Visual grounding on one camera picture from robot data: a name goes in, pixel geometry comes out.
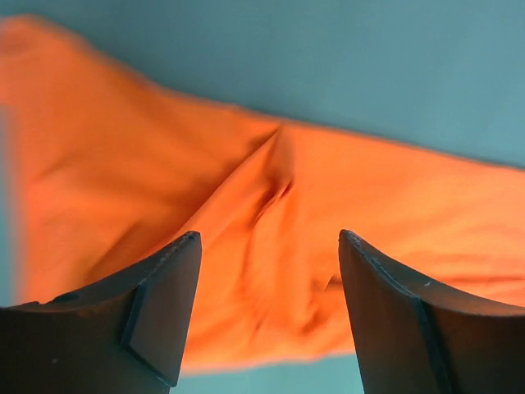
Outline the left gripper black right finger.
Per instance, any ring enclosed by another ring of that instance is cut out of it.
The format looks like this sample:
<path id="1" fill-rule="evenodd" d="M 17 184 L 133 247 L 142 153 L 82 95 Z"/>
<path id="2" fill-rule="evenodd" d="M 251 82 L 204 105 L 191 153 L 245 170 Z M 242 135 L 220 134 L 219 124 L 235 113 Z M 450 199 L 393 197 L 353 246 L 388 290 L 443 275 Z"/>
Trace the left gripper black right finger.
<path id="1" fill-rule="evenodd" d="M 524 309 L 460 291 L 339 236 L 366 393 L 522 393 Z"/>

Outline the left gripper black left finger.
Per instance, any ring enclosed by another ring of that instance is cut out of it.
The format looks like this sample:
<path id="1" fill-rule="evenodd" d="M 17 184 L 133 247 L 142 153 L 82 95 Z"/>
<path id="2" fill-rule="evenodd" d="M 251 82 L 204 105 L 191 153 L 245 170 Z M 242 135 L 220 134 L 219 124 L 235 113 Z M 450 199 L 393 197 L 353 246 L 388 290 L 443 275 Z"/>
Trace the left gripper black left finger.
<path id="1" fill-rule="evenodd" d="M 2 392 L 169 392 L 180 376 L 201 258 L 201 237 L 190 231 L 48 303 L 2 309 Z"/>

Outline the orange t shirt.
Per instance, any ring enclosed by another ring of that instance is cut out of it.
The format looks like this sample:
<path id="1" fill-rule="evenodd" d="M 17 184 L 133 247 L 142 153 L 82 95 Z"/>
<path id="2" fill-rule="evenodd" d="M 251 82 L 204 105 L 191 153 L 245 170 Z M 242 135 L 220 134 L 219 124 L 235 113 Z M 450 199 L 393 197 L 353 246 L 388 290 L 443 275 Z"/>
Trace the orange t shirt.
<path id="1" fill-rule="evenodd" d="M 524 175 L 178 94 L 34 16 L 1 24 L 18 300 L 198 231 L 183 368 L 354 350 L 342 229 L 430 277 L 524 302 Z"/>

